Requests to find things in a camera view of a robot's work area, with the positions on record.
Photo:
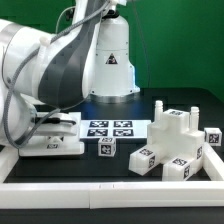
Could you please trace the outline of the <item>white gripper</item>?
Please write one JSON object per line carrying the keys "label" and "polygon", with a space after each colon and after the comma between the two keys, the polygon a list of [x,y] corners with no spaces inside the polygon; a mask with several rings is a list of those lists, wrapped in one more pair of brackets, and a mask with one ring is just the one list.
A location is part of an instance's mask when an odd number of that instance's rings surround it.
{"label": "white gripper", "polygon": [[80,112],[55,113],[34,132],[36,136],[76,136],[81,123]]}

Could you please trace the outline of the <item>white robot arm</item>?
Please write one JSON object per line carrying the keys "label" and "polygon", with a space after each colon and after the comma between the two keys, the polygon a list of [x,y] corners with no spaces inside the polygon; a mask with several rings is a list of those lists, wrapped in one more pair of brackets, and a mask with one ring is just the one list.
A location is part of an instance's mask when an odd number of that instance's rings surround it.
{"label": "white robot arm", "polygon": [[77,0],[72,25],[50,34],[0,19],[0,145],[20,148],[40,122],[25,96],[55,112],[91,90],[101,18],[111,0]]}

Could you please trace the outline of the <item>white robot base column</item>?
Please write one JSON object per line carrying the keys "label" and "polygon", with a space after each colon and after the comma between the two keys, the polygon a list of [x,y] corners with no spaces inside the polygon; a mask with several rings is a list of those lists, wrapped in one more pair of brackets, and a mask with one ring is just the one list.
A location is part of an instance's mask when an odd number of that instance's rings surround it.
{"label": "white robot base column", "polygon": [[135,67],[129,60],[129,25],[116,9],[102,18],[96,48],[95,79],[90,99],[122,103],[140,92]]}

